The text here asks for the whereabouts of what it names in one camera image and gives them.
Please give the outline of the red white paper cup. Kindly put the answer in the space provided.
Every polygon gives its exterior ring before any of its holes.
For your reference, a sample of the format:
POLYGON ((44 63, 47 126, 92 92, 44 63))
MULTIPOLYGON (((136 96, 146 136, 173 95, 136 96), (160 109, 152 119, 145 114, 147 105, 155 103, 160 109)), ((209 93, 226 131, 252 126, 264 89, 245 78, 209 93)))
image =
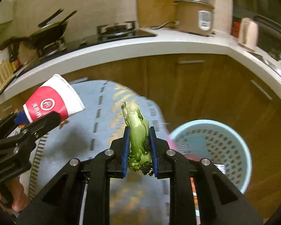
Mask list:
POLYGON ((63 77, 54 74, 32 94, 23 109, 30 123, 51 112, 58 113, 63 122, 83 111, 85 106, 74 88, 63 77))

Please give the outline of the green leafy vegetable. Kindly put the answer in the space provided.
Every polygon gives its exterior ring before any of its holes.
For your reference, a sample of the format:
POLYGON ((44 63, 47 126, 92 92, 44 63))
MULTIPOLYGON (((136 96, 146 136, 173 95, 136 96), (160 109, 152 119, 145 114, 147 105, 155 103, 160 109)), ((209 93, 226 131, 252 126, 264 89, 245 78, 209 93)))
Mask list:
POLYGON ((121 110, 125 124, 130 129, 128 168, 135 172, 141 171, 143 175, 153 176, 149 122, 142 115, 140 106, 135 102, 123 102, 121 110))

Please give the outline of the light blue perforated trash basket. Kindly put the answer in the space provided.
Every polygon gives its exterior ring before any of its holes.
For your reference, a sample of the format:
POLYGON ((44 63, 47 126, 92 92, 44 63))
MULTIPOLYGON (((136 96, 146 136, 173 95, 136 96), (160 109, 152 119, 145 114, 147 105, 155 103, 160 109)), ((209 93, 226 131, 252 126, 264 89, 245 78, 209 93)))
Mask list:
POLYGON ((172 149, 193 160, 209 159, 245 193, 252 158, 244 139, 233 128, 214 120, 194 120, 177 127, 170 139, 172 149))

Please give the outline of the woven beige basket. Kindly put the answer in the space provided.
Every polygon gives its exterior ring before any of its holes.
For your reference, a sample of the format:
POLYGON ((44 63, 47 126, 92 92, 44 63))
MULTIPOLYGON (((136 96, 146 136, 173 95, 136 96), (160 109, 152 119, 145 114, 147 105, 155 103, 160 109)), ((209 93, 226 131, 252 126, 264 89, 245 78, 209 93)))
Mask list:
POLYGON ((4 87, 4 85, 13 78, 13 67, 9 60, 4 60, 0 64, 0 89, 4 87))

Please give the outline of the black wok pan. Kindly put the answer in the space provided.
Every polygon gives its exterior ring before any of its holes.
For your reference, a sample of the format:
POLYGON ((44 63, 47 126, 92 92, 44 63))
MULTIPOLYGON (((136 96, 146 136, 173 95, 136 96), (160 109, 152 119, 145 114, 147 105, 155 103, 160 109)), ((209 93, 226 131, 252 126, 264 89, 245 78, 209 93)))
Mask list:
POLYGON ((42 50, 45 46, 58 41, 64 34, 68 20, 77 13, 77 10, 71 12, 62 21, 49 24, 49 22, 61 14, 64 10, 59 9, 53 15, 38 24, 38 31, 28 37, 26 45, 30 49, 42 50))

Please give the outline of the black gas stove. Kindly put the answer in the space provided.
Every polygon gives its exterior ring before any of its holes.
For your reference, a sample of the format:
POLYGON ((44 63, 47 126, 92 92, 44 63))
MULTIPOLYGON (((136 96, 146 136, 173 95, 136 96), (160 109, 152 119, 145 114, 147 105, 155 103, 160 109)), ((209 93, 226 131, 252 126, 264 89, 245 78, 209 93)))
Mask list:
POLYGON ((99 45, 107 42, 114 42, 125 39, 147 38, 157 36, 154 33, 143 31, 135 27, 135 21, 124 22, 124 24, 116 23, 114 26, 100 25, 97 27, 97 34, 85 37, 80 40, 71 41, 65 43, 61 38, 57 42, 48 46, 40 51, 40 57, 32 60, 27 66, 20 69, 20 71, 7 82, 3 88, 0 89, 0 95, 6 90, 6 88, 14 81, 14 79, 20 77, 26 72, 34 69, 35 67, 55 59, 61 55, 65 55, 69 52, 73 52, 86 47, 99 45))

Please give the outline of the wooden cutting board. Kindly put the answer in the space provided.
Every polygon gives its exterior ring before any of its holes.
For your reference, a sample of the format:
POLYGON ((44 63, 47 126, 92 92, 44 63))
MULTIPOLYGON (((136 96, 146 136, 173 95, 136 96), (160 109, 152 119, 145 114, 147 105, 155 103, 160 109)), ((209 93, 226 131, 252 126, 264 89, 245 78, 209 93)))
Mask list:
POLYGON ((175 21, 174 0, 136 0, 140 27, 160 26, 175 21))

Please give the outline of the white electric kettle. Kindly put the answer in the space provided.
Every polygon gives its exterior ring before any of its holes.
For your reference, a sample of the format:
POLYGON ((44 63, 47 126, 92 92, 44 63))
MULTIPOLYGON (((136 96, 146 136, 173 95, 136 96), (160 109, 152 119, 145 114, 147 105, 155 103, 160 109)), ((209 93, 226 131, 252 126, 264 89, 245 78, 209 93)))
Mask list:
POLYGON ((258 24, 250 18, 243 18, 240 23, 238 44, 253 52, 258 42, 258 24))

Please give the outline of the beige rice cooker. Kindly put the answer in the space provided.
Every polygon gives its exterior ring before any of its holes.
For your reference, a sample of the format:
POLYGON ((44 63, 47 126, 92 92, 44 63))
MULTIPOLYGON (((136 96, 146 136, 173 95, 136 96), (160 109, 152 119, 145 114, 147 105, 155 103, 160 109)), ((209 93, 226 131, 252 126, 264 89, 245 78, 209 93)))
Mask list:
POLYGON ((184 33, 209 36, 213 30, 214 7, 202 0, 174 0, 177 29, 184 33))

